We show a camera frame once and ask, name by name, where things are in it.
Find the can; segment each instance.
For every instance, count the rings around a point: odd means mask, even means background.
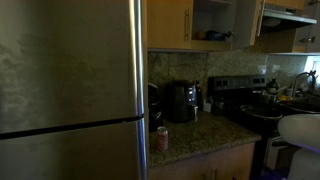
[[[157,129],[157,149],[162,152],[168,149],[168,130],[164,126]]]

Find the refrigerator door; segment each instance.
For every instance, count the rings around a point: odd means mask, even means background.
[[[147,179],[143,119],[0,141],[2,180]]]
[[[141,117],[139,0],[1,0],[0,134]]]

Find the countertop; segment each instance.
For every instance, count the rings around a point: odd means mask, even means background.
[[[149,133],[149,166],[157,167],[201,154],[255,142],[261,136],[223,115],[199,112],[197,122],[163,122],[168,129],[168,150],[156,149],[156,133]]]

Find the coffee maker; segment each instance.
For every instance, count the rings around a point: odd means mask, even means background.
[[[164,101],[164,119],[177,123],[197,120],[195,84],[188,81],[168,83]]]
[[[149,106],[149,132],[154,132],[162,126],[161,98],[158,94],[158,86],[148,84],[148,106]]]

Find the wall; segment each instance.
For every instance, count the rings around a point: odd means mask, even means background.
[[[254,75],[259,74],[258,65],[266,65],[269,82],[276,78],[280,86],[293,84],[294,77],[304,71],[307,56],[280,56],[261,53],[255,47],[231,52],[149,52],[149,82],[161,90],[169,81],[187,79],[199,80],[206,95],[209,76]],[[280,70],[273,72],[273,65]]]

